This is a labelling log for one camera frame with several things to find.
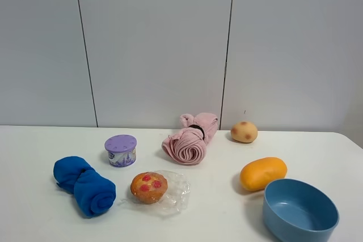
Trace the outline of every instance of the small round container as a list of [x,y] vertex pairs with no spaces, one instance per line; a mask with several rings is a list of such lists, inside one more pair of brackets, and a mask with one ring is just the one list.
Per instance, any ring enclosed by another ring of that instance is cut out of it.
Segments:
[[109,138],[104,148],[108,151],[109,164],[113,167],[127,167],[136,161],[136,138],[131,135],[116,135]]
[[339,222],[339,213],[317,188],[281,179],[265,189],[263,219],[282,242],[326,242]]

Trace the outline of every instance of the orange toy food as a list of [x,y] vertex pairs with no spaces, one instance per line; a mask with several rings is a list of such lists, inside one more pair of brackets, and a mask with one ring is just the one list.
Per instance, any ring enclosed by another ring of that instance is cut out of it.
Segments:
[[284,161],[267,157],[246,165],[239,175],[242,186],[248,191],[264,189],[271,181],[283,179],[288,168]]
[[130,189],[141,202],[151,204],[161,199],[168,189],[168,182],[163,175],[145,172],[132,180]]
[[232,138],[242,143],[252,143],[257,138],[257,134],[255,124],[248,121],[238,122],[231,129]]

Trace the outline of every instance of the clear plastic bag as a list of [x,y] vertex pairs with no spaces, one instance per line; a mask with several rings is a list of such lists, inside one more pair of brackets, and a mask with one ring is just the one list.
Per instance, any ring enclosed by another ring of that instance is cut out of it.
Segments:
[[122,199],[119,205],[124,208],[159,216],[175,215],[185,210],[188,206],[190,194],[190,184],[185,176],[165,170],[153,172],[163,175],[168,182],[168,189],[158,202],[144,204],[130,192],[128,198]]

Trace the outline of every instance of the purple container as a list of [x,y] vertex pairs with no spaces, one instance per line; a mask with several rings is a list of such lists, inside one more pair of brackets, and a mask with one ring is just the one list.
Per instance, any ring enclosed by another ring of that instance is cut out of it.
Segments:
[[131,135],[116,135],[109,138],[104,148],[108,151],[109,164],[114,167],[127,167],[136,161],[136,138]]

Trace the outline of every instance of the white tabletop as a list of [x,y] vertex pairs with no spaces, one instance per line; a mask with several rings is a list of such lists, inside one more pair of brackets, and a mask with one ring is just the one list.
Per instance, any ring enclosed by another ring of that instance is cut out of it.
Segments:
[[[246,194],[240,170],[249,162],[276,156],[288,166],[287,177],[305,181],[336,204],[340,223],[333,241],[363,241],[363,150],[336,133],[261,131],[249,145],[218,131],[203,162],[183,166],[161,150],[172,133],[160,129],[102,129],[0,126],[0,241],[277,241],[264,227],[263,192]],[[107,162],[104,142],[116,134],[137,138],[137,160],[126,168]],[[116,184],[111,209],[84,218],[74,198],[59,189],[54,162],[70,155],[86,159]],[[191,183],[189,205],[171,218],[125,209],[132,178],[165,169],[183,173]]]

